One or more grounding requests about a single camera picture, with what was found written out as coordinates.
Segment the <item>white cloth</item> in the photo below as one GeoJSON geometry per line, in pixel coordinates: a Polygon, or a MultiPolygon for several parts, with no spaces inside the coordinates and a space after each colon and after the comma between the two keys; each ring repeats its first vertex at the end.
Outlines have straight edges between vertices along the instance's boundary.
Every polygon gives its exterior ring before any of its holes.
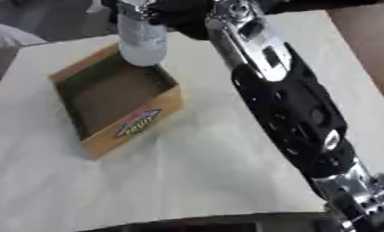
{"type": "Polygon", "coordinates": [[[0,24],[0,47],[43,44],[45,40],[20,29],[0,24]]]}
{"type": "MultiPolygon", "coordinates": [[[[269,19],[331,92],[367,166],[384,172],[384,99],[328,15],[269,19]]],[[[0,232],[322,210],[244,106],[215,49],[180,34],[168,37],[163,65],[185,109],[104,159],[84,159],[47,76],[116,41],[45,44],[17,55],[0,83],[0,232]]]]}

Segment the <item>plastic bottle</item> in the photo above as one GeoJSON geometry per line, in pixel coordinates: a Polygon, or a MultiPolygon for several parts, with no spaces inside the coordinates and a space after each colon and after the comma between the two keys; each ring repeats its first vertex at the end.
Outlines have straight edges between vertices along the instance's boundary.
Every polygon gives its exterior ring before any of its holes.
{"type": "Polygon", "coordinates": [[[161,62],[167,53],[167,29],[151,25],[147,20],[133,19],[119,13],[120,53],[136,66],[151,66],[161,62]]]}

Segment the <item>white table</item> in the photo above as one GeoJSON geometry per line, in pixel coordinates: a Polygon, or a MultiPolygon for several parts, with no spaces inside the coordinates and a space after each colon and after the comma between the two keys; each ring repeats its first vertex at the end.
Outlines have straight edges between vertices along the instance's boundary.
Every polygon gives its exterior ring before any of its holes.
{"type": "MultiPolygon", "coordinates": [[[[331,92],[359,155],[384,171],[384,100],[329,17],[270,21],[331,92]]],[[[180,34],[169,37],[163,64],[183,89],[185,109],[105,159],[85,159],[47,76],[116,40],[25,48],[0,83],[0,231],[322,210],[257,126],[214,48],[180,34]]]]}

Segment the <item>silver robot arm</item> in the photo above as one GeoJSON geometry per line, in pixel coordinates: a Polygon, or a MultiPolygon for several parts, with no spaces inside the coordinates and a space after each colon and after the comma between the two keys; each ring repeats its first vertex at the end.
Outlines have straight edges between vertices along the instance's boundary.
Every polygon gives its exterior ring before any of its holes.
{"type": "Polygon", "coordinates": [[[356,156],[330,95],[259,5],[214,0],[206,28],[250,112],[342,231],[384,231],[384,174],[371,175],[356,156]]]}

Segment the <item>bottle label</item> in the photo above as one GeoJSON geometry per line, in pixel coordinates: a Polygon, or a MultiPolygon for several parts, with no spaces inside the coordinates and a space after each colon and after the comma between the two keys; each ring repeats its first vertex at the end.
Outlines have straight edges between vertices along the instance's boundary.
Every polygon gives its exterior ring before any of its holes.
{"type": "Polygon", "coordinates": [[[151,25],[148,22],[133,20],[124,15],[120,17],[119,32],[125,43],[148,49],[158,49],[166,42],[164,26],[151,25]]]}

